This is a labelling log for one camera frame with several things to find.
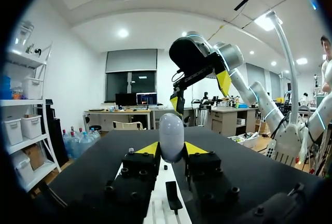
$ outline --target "black cable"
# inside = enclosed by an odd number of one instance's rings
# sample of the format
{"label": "black cable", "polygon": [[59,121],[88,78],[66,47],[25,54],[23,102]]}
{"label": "black cable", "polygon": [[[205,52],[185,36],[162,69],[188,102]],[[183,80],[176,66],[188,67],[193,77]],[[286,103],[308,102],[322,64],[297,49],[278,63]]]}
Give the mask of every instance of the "black cable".
{"label": "black cable", "polygon": [[305,125],[306,125],[306,127],[308,128],[308,133],[309,133],[309,136],[310,136],[310,138],[311,138],[311,141],[312,141],[314,144],[320,146],[318,143],[316,143],[316,141],[313,140],[313,138],[312,138],[312,136],[311,136],[311,133],[310,133],[310,130],[309,130],[309,119],[305,122]]}
{"label": "black cable", "polygon": [[274,138],[275,138],[275,135],[276,135],[278,129],[280,128],[280,126],[282,125],[282,123],[283,123],[286,119],[289,118],[289,113],[290,113],[290,112],[288,112],[287,115],[286,115],[286,116],[280,121],[280,123],[278,124],[277,128],[276,128],[276,129],[274,130],[274,132],[271,134],[271,139],[274,139]]}
{"label": "black cable", "polygon": [[265,147],[264,149],[262,149],[262,150],[259,150],[258,152],[262,152],[263,150],[266,150],[268,147]]}

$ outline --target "cardboard box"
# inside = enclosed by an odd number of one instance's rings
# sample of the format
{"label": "cardboard box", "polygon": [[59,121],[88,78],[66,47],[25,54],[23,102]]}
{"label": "cardboard box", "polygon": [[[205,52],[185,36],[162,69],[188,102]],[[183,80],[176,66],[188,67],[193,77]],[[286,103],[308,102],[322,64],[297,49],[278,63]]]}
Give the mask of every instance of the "cardboard box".
{"label": "cardboard box", "polygon": [[245,119],[238,118],[237,119],[237,124],[244,125],[245,124]]}
{"label": "cardboard box", "polygon": [[38,145],[33,144],[26,147],[24,153],[30,158],[30,164],[33,170],[38,169],[44,164],[44,157]]}

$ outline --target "screw hole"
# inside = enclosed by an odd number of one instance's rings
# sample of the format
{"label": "screw hole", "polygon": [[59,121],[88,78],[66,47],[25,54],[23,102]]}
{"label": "screw hole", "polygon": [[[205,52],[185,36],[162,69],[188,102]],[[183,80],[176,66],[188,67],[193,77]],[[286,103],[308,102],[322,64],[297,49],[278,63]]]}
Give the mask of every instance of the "screw hole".
{"label": "screw hole", "polygon": [[144,176],[144,175],[146,175],[146,174],[147,174],[147,171],[146,171],[146,170],[141,170],[141,171],[140,171],[140,175],[141,175],[141,176]]}

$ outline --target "bottle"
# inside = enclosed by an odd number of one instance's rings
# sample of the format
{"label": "bottle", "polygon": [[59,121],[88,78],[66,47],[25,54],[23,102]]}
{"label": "bottle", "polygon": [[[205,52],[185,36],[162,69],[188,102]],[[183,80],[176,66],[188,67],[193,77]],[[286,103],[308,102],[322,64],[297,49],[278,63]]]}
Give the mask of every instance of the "bottle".
{"label": "bottle", "polygon": [[76,131],[74,131],[74,127],[71,127],[71,132],[74,132],[74,136],[78,137],[78,133]]}
{"label": "bottle", "polygon": [[80,156],[79,139],[71,132],[71,137],[68,139],[72,151],[72,158],[76,159]]}
{"label": "bottle", "polygon": [[70,135],[68,133],[66,133],[65,129],[62,130],[62,133],[63,133],[62,139],[63,139],[64,147],[66,149],[68,158],[72,158],[72,151],[71,151],[71,147],[70,147],[69,140],[68,140],[70,138]]}
{"label": "bottle", "polygon": [[100,139],[100,134],[98,131],[95,131],[94,128],[91,128],[91,135],[93,136],[93,142],[97,142]]}
{"label": "bottle", "polygon": [[83,138],[82,128],[79,128],[78,138],[79,139]]}
{"label": "bottle", "polygon": [[79,141],[80,153],[83,154],[93,144],[93,140],[89,138],[86,132],[83,132],[83,137]]}
{"label": "bottle", "polygon": [[95,141],[94,141],[94,139],[95,139],[94,128],[91,128],[91,129],[90,129],[88,136],[89,136],[89,138],[92,139],[93,142],[95,142]]}
{"label": "bottle", "polygon": [[95,136],[96,136],[95,142],[97,142],[98,140],[100,140],[101,136],[100,136],[100,133],[98,131],[94,131],[94,133],[95,133]]}

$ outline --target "robotic arm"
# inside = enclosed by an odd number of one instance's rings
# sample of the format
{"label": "robotic arm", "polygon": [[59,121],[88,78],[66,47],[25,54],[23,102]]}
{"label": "robotic arm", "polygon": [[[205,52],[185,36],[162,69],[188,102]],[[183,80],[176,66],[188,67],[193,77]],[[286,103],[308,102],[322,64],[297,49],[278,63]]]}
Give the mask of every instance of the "robotic arm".
{"label": "robotic arm", "polygon": [[[258,102],[274,140],[268,146],[266,156],[288,165],[295,165],[296,158],[303,162],[307,149],[326,129],[332,119],[332,95],[328,95],[315,113],[303,121],[298,111],[297,81],[294,61],[285,34],[274,12],[268,14],[280,38],[286,59],[292,74],[292,113],[284,117],[273,100],[269,98],[260,82],[247,86],[237,67],[243,64],[243,56],[236,45],[217,43],[213,47],[198,33],[189,32],[186,37],[176,40],[170,48],[170,58],[183,72],[184,77],[174,83],[171,102],[180,115],[183,113],[183,91],[204,77],[216,77],[219,89],[228,95],[230,83],[233,83],[247,105]],[[332,64],[327,68],[326,79],[332,83]]]}

